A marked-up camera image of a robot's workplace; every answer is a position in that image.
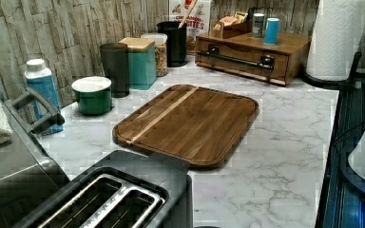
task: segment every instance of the jar lid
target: jar lid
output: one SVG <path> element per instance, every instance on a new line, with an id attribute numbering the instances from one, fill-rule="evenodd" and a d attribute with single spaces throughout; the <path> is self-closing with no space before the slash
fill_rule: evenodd
<path id="1" fill-rule="evenodd" d="M 41 71 L 46 68 L 46 62 L 43 59 L 32 59 L 26 62 L 27 71 Z"/>
<path id="2" fill-rule="evenodd" d="M 155 41 L 144 38 L 127 37 L 124 38 L 122 41 L 120 41 L 120 43 L 128 45 L 129 51 L 143 52 L 146 51 L 151 46 L 154 46 Z"/>
<path id="3" fill-rule="evenodd" d="M 72 89 L 78 92 L 97 92 L 110 86 L 111 80 L 105 77 L 92 76 L 75 81 L 72 84 Z"/>
<path id="4" fill-rule="evenodd" d="M 167 35 L 162 33 L 146 33 L 141 38 L 154 40 L 155 45 L 162 45 L 167 41 Z"/>

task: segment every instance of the black canister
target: black canister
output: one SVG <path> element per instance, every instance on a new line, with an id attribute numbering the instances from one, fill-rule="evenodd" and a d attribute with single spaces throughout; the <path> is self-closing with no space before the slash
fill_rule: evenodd
<path id="1" fill-rule="evenodd" d="M 111 80 L 111 95 L 114 98 L 129 94 L 128 46 L 108 43 L 100 46 L 105 76 Z"/>
<path id="2" fill-rule="evenodd" d="M 157 25 L 158 32 L 167 35 L 167 66 L 186 65 L 186 24 L 179 28 L 180 22 L 166 21 Z"/>

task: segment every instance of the wooden lid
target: wooden lid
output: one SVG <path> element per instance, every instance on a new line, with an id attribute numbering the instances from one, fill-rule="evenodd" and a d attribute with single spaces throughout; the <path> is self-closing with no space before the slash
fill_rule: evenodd
<path id="1" fill-rule="evenodd" d="M 122 41 L 120 41 L 122 44 L 128 45 L 129 51 L 146 51 L 148 48 L 153 46 L 155 42 L 151 39 L 145 39 L 145 38 L 132 38 L 132 37 L 126 37 Z"/>
<path id="2" fill-rule="evenodd" d="M 192 85 L 174 85 L 113 128 L 116 143 L 135 145 L 217 167 L 233 152 L 258 113 L 251 98 Z"/>

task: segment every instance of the blue container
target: blue container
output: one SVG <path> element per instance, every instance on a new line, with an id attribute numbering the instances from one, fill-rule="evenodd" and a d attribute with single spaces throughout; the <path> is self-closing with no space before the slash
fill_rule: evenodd
<path id="1" fill-rule="evenodd" d="M 156 81 L 155 42 L 145 38 L 124 38 L 128 45 L 129 86 L 147 90 Z"/>
<path id="2" fill-rule="evenodd" d="M 59 111 L 61 110 L 52 72 L 46 67 L 44 60 L 35 59 L 28 61 L 25 77 L 29 87 L 48 98 Z M 41 119 L 47 113 L 46 109 L 35 101 L 33 102 L 33 107 L 37 120 Z M 56 124 L 45 130 L 42 134 L 49 135 L 62 130 L 64 130 L 64 127 Z"/>
<path id="3" fill-rule="evenodd" d="M 266 21 L 266 31 L 263 43 L 265 45 L 274 45 L 277 43 L 279 32 L 279 19 L 278 18 L 268 18 Z"/>

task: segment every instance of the kitchen counter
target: kitchen counter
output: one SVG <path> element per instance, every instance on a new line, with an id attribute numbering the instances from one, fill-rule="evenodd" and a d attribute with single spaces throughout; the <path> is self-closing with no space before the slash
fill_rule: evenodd
<path id="1" fill-rule="evenodd" d="M 188 65 L 170 68 L 148 90 L 113 99 L 113 109 L 87 117 L 77 104 L 62 109 L 63 132 L 39 139 L 70 179 L 124 148 L 111 130 L 172 85 L 190 84 L 255 99 L 259 115 L 218 169 L 190 170 L 194 226 L 314 227 L 336 113 L 338 91 L 295 79 L 287 87 Z"/>

